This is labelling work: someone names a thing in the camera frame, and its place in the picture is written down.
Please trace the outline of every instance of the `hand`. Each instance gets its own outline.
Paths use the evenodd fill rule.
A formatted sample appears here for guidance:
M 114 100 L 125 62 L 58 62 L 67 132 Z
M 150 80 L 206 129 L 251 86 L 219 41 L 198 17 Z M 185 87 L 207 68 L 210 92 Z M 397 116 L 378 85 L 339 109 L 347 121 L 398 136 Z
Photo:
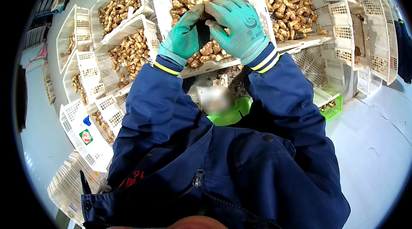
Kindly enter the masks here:
M 185 66 L 188 58 L 198 51 L 199 47 L 196 22 L 204 12 L 204 5 L 198 4 L 187 11 L 167 35 L 166 41 L 159 47 L 159 54 L 171 58 L 181 66 Z
M 255 8 L 242 0 L 214 0 L 205 2 L 205 11 L 216 22 L 206 21 L 210 33 L 228 54 L 240 58 L 242 64 L 252 62 L 268 46 Z M 227 35 L 224 28 L 229 28 Z

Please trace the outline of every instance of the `red and green label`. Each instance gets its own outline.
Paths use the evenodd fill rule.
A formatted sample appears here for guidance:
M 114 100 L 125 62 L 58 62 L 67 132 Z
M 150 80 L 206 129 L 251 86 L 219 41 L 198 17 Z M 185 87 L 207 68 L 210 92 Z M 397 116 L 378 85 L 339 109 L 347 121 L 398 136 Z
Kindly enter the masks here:
M 79 133 L 80 137 L 82 138 L 83 142 L 88 145 L 90 142 L 93 141 L 93 138 L 91 137 L 89 130 L 86 129 L 83 132 Z

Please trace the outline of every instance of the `dark clothing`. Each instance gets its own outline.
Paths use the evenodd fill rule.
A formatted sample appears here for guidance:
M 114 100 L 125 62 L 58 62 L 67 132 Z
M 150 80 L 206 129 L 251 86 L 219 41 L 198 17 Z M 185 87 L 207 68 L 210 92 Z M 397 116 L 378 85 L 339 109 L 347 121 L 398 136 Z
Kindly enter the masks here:
M 402 20 L 394 21 L 396 29 L 396 38 L 398 42 L 398 75 L 406 83 L 412 80 L 412 46 L 411 38 L 406 31 L 405 24 Z
M 230 229 L 342 228 L 350 207 L 312 84 L 289 54 L 248 79 L 253 104 L 244 128 L 217 127 L 181 78 L 144 65 L 113 145 L 113 190 L 82 195 L 84 226 L 166 227 L 206 215 Z

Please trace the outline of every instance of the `jacket button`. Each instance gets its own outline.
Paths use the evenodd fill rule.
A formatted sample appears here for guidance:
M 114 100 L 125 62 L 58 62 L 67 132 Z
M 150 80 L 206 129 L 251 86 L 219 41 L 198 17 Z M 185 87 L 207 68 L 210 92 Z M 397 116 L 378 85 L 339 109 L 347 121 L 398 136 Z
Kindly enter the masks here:
M 267 141 L 273 141 L 273 136 L 272 135 L 265 135 L 265 136 L 263 136 L 263 139 L 267 140 Z
M 87 211 L 90 211 L 90 210 L 91 210 L 91 203 L 90 203 L 90 201 L 86 201 L 86 202 L 85 202 L 85 209 L 86 209 Z

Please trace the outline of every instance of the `reflective cuff stripe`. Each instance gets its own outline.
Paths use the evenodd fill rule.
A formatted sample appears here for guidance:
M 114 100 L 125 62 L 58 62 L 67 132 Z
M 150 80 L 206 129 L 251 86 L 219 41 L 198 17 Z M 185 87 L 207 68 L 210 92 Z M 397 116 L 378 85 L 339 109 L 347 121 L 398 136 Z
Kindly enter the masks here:
M 272 57 L 276 54 L 276 48 L 273 49 L 273 51 L 262 61 L 260 64 L 258 64 L 255 67 L 251 67 L 252 70 L 257 70 L 262 68 L 264 65 L 266 65 L 267 62 L 269 62 Z
M 160 69 L 162 69 L 163 71 L 166 71 L 166 72 L 168 72 L 168 73 L 171 73 L 171 74 L 173 74 L 173 75 L 178 75 L 180 72 L 176 72 L 176 71 L 173 71 L 172 69 L 169 69 L 169 68 L 167 68 L 167 67 L 165 67 L 165 66 L 162 66 L 161 64 L 159 64 L 158 62 L 154 62 L 154 65 L 155 66 L 157 66 L 157 67 L 159 67 Z
M 264 73 L 268 71 L 269 69 L 271 69 L 279 61 L 279 57 L 280 57 L 280 54 L 278 53 L 277 57 L 267 67 L 265 67 L 265 69 L 263 69 L 262 71 L 257 71 L 257 72 Z

